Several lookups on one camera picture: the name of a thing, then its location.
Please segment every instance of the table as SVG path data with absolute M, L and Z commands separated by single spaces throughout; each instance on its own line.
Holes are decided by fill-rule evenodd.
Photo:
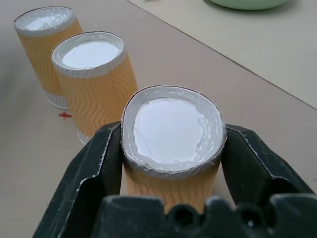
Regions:
M 71 7 L 85 31 L 121 36 L 139 87 L 172 84 L 210 97 L 227 123 L 250 128 L 317 191 L 317 111 L 126 0 L 21 0 L 0 9 L 0 231 L 31 237 L 82 148 L 72 119 L 45 99 L 12 22 L 45 5 Z M 221 169 L 214 194 L 232 204 Z

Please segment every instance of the green bowl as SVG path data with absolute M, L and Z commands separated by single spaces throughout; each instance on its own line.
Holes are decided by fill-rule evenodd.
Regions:
M 212 2 L 234 9 L 262 10 L 280 6 L 288 0 L 211 0 Z

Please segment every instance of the rippled paper cup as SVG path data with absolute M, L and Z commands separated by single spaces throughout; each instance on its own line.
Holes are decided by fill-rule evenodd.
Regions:
M 61 6 L 38 8 L 19 16 L 14 29 L 48 101 L 57 108 L 68 109 L 51 53 L 59 42 L 83 31 L 75 13 Z
M 226 142 L 217 106 L 176 86 L 138 91 L 122 117 L 122 148 L 129 195 L 154 195 L 168 212 L 190 204 L 202 212 Z
M 52 61 L 86 144 L 102 125 L 121 119 L 137 90 L 124 41 L 109 32 L 87 32 L 64 40 Z

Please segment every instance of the red mark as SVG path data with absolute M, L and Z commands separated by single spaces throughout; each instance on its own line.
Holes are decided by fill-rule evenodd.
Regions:
M 62 117 L 64 120 L 65 120 L 65 118 L 71 118 L 72 117 L 72 115 L 67 114 L 66 112 L 60 113 L 60 114 L 58 114 L 58 116 Z

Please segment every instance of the paper cup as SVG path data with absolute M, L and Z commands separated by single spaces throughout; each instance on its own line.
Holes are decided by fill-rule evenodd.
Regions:
M 195 91 L 154 86 L 138 91 L 122 117 L 129 195 L 154 195 L 165 211 L 211 195 L 226 129 L 216 105 Z
M 84 144 L 102 125 L 121 119 L 137 83 L 120 37 L 78 34 L 56 46 L 52 62 Z
M 19 16 L 14 21 L 14 29 L 48 101 L 57 108 L 67 110 L 51 53 L 60 41 L 83 31 L 74 12 L 61 6 L 38 8 Z

